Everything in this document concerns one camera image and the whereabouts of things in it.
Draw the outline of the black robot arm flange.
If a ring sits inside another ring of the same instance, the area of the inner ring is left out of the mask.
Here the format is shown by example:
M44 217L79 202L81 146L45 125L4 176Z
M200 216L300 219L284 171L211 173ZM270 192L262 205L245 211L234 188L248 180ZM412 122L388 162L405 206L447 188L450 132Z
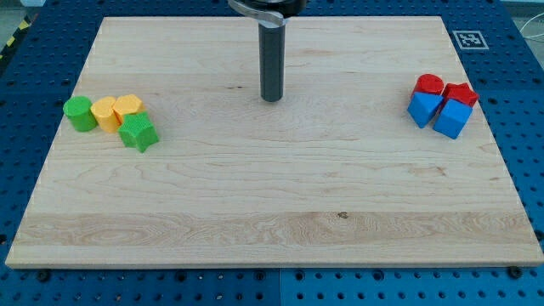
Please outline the black robot arm flange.
M307 0L228 0L238 14L255 19L268 28L284 26L307 7Z

